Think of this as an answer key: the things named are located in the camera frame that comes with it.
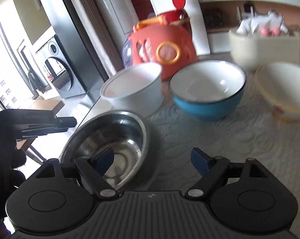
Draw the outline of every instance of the beige container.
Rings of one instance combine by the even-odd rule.
[[[247,72],[255,72],[261,65],[281,61],[300,64],[300,34],[295,36],[244,36],[231,28],[229,39],[233,62]]]

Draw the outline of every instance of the yellow-rimmed bowl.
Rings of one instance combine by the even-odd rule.
[[[300,120],[300,66],[269,63],[256,71],[254,80],[275,118],[286,123]]]

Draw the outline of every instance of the pink ball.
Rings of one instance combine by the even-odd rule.
[[[264,37],[269,37],[272,35],[272,33],[270,32],[269,28],[267,27],[263,27],[260,29],[260,34]]]
[[[281,30],[279,27],[275,27],[272,29],[272,35],[273,36],[279,36],[281,34]]]

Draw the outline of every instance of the white logo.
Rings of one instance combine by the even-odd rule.
[[[156,195],[153,194],[153,193],[148,195],[149,198],[154,198],[155,196],[156,196]]]

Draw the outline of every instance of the metal bowl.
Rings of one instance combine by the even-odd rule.
[[[71,136],[60,156],[61,163],[81,156],[96,157],[114,149],[114,163],[104,179],[116,190],[140,169],[149,149],[150,132],[144,121],[131,112],[109,111],[89,120]]]

